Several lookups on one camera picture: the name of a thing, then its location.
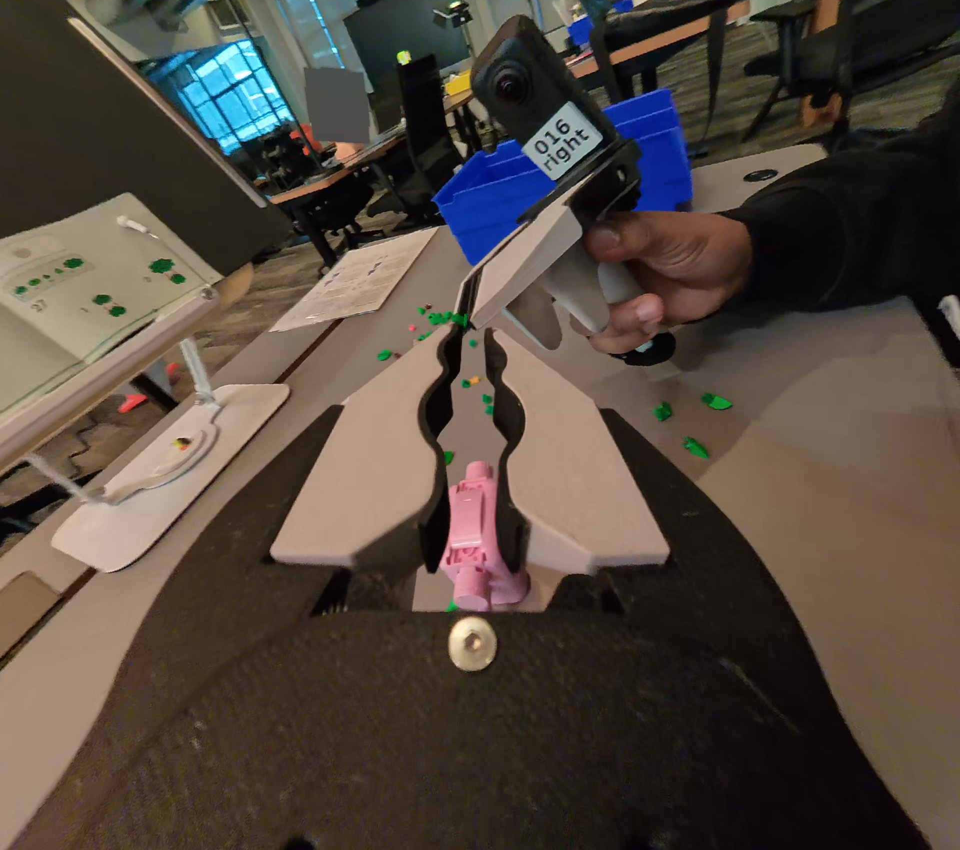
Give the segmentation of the person's right hand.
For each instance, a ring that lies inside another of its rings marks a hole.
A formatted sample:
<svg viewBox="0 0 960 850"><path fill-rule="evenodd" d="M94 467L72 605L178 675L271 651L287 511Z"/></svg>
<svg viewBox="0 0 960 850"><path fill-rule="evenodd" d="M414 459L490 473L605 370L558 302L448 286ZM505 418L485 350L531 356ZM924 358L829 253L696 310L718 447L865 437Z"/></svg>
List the person's right hand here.
<svg viewBox="0 0 960 850"><path fill-rule="evenodd" d="M752 267L746 227L719 214L618 213L592 226L583 244L597 263L625 265L641 289L611 304L606 328L587 337L608 355L714 314L742 290Z"/></svg>

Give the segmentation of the black office chair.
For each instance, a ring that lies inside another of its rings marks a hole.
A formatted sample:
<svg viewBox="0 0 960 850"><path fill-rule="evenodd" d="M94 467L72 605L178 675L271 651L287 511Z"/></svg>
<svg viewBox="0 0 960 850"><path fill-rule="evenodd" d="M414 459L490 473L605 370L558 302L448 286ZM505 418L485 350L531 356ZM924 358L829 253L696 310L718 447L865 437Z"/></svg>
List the black office chair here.
<svg viewBox="0 0 960 850"><path fill-rule="evenodd" d="M742 142L752 139L774 105L809 98L821 109L833 98L839 113L827 136L834 144L849 131L850 104L932 64L958 55L959 0L838 0L834 25L809 31L814 0L768 8L752 22L773 23L777 49L744 66L748 77L774 77L774 89Z"/></svg>
<svg viewBox="0 0 960 850"><path fill-rule="evenodd" d="M438 193L463 166L447 124L440 70L429 54L396 70L405 118L404 144L371 164L395 210L404 214L396 230L420 229L439 218Z"/></svg>

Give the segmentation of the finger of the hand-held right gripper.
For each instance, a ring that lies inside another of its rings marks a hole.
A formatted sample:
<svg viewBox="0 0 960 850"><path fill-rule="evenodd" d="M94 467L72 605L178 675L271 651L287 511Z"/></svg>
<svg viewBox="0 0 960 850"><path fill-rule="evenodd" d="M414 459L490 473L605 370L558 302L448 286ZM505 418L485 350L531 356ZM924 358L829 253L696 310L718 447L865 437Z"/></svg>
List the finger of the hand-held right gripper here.
<svg viewBox="0 0 960 850"><path fill-rule="evenodd" d="M506 315L524 331L560 331L554 298L540 281L581 242L582 231L567 205L551 204L498 245L477 271L474 328L486 328Z"/></svg>
<svg viewBox="0 0 960 850"><path fill-rule="evenodd" d="M460 328L471 328L472 326L471 318L481 276L482 264L477 264L461 282L454 308L454 323Z"/></svg>

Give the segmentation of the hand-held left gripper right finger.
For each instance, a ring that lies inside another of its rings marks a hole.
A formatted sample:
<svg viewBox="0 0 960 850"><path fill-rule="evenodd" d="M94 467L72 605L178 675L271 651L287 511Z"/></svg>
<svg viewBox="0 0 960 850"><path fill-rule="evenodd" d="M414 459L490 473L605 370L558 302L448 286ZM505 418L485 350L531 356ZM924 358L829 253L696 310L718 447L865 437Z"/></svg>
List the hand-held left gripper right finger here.
<svg viewBox="0 0 960 850"><path fill-rule="evenodd" d="M499 329L484 333L498 463L496 529L534 592L568 576L658 567L664 533L596 403Z"/></svg>

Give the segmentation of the pink toy brick watering can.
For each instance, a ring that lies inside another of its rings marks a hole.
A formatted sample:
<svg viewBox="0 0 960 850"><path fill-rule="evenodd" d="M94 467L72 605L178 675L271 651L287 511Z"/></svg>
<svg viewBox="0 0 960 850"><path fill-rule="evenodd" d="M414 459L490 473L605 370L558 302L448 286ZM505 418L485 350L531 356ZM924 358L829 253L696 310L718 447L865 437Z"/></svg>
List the pink toy brick watering can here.
<svg viewBox="0 0 960 850"><path fill-rule="evenodd" d="M497 477L486 461L466 468L464 479L448 491L450 530L438 565L453 585L449 608L488 613L516 607L530 591L530 577L510 570L499 548Z"/></svg>

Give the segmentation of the large black monitor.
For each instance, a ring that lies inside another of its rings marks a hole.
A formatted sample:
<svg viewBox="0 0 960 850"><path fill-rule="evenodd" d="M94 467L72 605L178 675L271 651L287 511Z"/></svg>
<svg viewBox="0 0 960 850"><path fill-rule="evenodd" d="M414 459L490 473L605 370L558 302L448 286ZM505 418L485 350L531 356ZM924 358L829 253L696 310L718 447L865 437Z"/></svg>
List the large black monitor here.
<svg viewBox="0 0 960 850"><path fill-rule="evenodd" d="M453 1L376 0L345 18L346 33L373 90L397 88L400 53L412 61L432 56L440 70L471 57L465 28L455 28L437 14Z"/></svg>

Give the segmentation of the instruction booklet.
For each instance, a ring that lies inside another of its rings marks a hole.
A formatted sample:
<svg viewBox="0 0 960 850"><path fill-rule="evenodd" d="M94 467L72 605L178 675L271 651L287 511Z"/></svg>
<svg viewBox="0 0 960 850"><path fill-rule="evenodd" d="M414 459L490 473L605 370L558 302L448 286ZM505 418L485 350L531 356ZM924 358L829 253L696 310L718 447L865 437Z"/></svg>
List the instruction booklet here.
<svg viewBox="0 0 960 850"><path fill-rule="evenodd" d="M2 238L2 413L221 279L130 193Z"/></svg>

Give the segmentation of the blue storage bin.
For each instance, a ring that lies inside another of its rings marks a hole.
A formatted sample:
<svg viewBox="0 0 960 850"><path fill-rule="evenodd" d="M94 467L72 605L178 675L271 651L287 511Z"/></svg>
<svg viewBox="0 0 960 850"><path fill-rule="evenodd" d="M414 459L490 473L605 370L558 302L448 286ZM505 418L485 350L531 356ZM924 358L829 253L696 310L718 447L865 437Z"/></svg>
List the blue storage bin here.
<svg viewBox="0 0 960 850"><path fill-rule="evenodd" d="M640 148L638 211L672 211L692 200L688 146L670 90L661 88L613 104L606 116ZM555 187L509 140L478 153L438 192L434 203L469 264L507 237L517 219Z"/></svg>

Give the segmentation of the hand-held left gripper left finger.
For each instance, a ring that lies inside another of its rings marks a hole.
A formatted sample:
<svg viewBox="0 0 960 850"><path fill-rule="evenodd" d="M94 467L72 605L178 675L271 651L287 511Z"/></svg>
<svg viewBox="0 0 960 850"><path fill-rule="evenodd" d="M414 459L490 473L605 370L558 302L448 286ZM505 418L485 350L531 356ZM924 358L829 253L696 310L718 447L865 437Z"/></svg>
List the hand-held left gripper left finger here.
<svg viewBox="0 0 960 850"><path fill-rule="evenodd" d="M461 328L440 327L351 394L273 540L278 564L434 574L450 533L448 465Z"/></svg>

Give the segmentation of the person's right forearm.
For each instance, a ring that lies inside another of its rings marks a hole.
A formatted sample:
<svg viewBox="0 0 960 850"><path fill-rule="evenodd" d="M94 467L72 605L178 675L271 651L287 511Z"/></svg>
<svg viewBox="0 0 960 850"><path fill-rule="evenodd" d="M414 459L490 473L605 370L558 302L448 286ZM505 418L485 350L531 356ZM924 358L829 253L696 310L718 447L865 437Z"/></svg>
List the person's right forearm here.
<svg viewBox="0 0 960 850"><path fill-rule="evenodd" d="M908 299L958 372L959 88L871 149L788 174L726 218L752 251L744 302L798 312Z"/></svg>

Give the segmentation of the laminated paper sheet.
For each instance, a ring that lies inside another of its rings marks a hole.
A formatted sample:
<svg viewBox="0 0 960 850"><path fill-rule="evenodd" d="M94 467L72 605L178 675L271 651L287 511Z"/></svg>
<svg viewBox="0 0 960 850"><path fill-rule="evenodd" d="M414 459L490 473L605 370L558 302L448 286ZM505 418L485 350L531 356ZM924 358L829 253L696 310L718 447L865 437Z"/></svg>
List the laminated paper sheet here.
<svg viewBox="0 0 960 850"><path fill-rule="evenodd" d="M270 332L378 311L440 228L410 232L347 252Z"/></svg>

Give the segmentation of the white book stand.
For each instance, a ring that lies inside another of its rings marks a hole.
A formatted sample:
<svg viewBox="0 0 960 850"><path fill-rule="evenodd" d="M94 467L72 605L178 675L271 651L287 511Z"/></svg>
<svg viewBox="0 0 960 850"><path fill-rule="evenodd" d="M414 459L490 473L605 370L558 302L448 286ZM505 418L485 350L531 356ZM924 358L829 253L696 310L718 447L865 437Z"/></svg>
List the white book stand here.
<svg viewBox="0 0 960 850"><path fill-rule="evenodd" d="M2 416L2 470L26 462L78 499L54 533L54 549L101 572L138 561L289 398L285 384L214 387L192 333L221 304L204 287L148 328L40 398ZM195 397L101 489L80 486L46 462L40 447L178 343ZM193 438L186 451L174 439Z"/></svg>

